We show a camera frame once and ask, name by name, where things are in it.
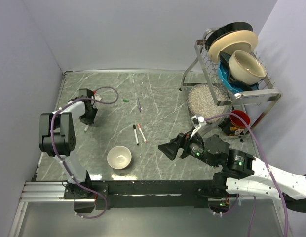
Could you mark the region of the white pen pink tip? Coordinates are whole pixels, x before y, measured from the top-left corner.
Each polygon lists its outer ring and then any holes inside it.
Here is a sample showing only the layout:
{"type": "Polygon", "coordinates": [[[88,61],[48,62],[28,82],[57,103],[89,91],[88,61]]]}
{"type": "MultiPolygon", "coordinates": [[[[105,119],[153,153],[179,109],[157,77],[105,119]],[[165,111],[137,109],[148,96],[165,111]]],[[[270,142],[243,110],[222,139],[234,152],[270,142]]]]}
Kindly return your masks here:
{"type": "Polygon", "coordinates": [[[145,137],[145,135],[144,135],[144,133],[143,133],[143,131],[142,131],[142,128],[140,128],[139,131],[140,131],[140,133],[141,133],[141,136],[142,136],[142,138],[143,138],[144,143],[147,143],[148,141],[147,141],[147,139],[146,139],[146,137],[145,137]]]}

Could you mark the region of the white pen black tip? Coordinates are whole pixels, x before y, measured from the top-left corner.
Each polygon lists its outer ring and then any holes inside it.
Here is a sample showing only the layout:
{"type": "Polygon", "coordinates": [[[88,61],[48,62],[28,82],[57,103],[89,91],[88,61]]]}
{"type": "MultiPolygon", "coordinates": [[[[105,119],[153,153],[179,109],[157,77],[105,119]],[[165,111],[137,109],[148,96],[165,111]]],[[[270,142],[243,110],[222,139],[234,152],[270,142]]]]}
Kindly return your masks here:
{"type": "Polygon", "coordinates": [[[134,136],[135,136],[135,140],[136,140],[136,145],[139,146],[140,143],[139,143],[139,138],[138,138],[138,134],[137,134],[137,130],[133,130],[134,131],[134,136]]]}

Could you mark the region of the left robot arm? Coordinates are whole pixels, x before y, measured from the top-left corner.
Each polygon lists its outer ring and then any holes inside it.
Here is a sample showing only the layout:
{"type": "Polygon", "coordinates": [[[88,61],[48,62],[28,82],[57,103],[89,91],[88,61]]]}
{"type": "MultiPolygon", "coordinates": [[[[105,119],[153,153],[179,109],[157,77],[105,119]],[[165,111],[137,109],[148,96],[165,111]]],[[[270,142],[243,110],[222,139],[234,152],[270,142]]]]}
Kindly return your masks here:
{"type": "Polygon", "coordinates": [[[51,123],[55,112],[43,113],[39,118],[40,150],[61,162],[61,166],[67,165],[78,181],[75,192],[81,198],[90,197],[93,193],[93,186],[88,172],[80,164],[76,153],[74,153],[76,146],[74,122],[78,119],[88,126],[94,123],[98,112],[94,102],[92,102],[92,99],[95,98],[94,94],[95,92],[92,90],[80,89],[78,97],[74,99],[87,98],[87,100],[70,104],[69,107],[56,115],[53,135],[51,135],[51,123]]]}

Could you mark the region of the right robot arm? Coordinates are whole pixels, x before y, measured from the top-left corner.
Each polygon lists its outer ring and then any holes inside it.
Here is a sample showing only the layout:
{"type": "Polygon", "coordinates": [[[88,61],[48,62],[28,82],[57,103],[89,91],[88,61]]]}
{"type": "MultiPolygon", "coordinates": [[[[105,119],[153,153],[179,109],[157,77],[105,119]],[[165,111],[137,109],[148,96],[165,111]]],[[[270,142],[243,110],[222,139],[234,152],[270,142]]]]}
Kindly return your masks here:
{"type": "Polygon", "coordinates": [[[199,134],[180,133],[158,149],[170,160],[182,149],[181,158],[191,155],[212,168],[222,169],[213,175],[208,185],[198,188],[201,196],[221,199],[238,194],[279,199],[284,200],[288,209],[306,213],[306,175],[266,167],[257,157],[232,149],[218,135],[203,140],[199,134]]]}

